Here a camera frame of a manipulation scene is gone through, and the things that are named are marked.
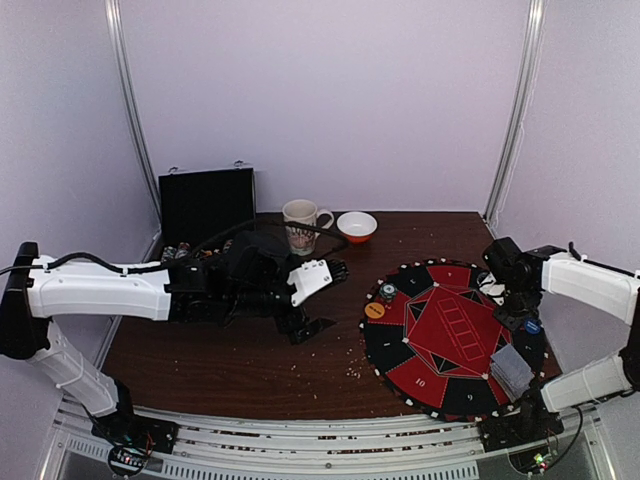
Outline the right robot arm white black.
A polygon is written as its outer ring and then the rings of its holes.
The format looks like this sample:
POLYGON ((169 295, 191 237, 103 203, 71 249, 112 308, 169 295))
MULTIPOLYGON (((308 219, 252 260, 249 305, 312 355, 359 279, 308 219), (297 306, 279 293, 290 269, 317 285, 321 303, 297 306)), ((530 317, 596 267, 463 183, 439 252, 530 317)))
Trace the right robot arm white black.
POLYGON ((532 380, 516 402, 517 411, 490 420, 483 432, 505 445, 559 432, 567 409, 606 401, 639 389, 639 274, 598 263, 553 245, 522 250, 510 237, 493 241, 483 253, 489 268, 481 285, 498 301, 495 318, 509 330, 550 328, 553 345, 568 341, 561 354, 568 372, 532 380), (568 340, 575 334, 575 340, 568 340))

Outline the deck of playing cards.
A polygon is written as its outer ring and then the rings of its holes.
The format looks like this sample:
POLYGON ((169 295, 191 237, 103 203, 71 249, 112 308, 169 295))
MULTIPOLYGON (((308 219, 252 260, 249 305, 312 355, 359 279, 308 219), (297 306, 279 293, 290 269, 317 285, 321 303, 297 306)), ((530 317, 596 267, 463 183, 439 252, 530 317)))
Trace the deck of playing cards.
POLYGON ((512 402, 522 397, 534 379, 531 367, 511 344, 491 356, 490 372, 512 402))

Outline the stack of poker chips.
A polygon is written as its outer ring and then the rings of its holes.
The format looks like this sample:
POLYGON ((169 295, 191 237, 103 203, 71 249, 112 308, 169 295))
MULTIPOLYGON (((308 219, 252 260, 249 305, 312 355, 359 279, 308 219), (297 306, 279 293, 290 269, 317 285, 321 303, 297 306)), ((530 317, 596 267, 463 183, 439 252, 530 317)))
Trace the stack of poker chips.
POLYGON ((397 287, 394 284, 388 282, 383 283, 378 290, 378 296, 383 303, 392 302, 397 294, 397 287))

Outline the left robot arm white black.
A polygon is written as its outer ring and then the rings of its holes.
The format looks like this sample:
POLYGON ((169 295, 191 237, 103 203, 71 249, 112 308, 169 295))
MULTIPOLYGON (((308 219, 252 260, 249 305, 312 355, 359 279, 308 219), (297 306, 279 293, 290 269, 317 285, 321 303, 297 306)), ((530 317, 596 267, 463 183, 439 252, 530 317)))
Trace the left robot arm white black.
POLYGON ((111 444, 172 441, 176 426, 137 415, 128 388, 87 362, 56 318, 122 316, 219 326, 239 317, 271 318, 292 344, 300 344, 328 326, 307 316, 305 301, 346 281, 348 269, 334 251, 317 259, 292 252, 268 228, 245 221, 180 257, 144 264, 112 264, 88 252, 52 258, 26 242, 3 270, 1 352, 34 365, 74 397, 111 444))

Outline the orange big blind button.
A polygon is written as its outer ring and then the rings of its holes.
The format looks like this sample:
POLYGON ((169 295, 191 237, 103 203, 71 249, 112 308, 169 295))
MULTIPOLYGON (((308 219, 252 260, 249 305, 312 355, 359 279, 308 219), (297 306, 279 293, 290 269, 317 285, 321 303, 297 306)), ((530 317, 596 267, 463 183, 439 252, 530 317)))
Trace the orange big blind button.
POLYGON ((386 314, 386 308, 379 302, 369 302, 364 307, 365 315, 371 320, 379 320, 386 314))

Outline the blue small blind button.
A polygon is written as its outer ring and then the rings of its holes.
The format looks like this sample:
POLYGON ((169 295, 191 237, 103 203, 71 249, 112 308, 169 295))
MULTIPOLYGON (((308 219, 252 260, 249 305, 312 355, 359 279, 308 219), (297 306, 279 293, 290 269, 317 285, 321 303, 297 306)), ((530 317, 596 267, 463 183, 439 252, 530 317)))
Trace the blue small blind button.
POLYGON ((530 335, 538 335, 541 330, 541 324, 538 321, 528 319, 523 324, 524 330, 530 335))

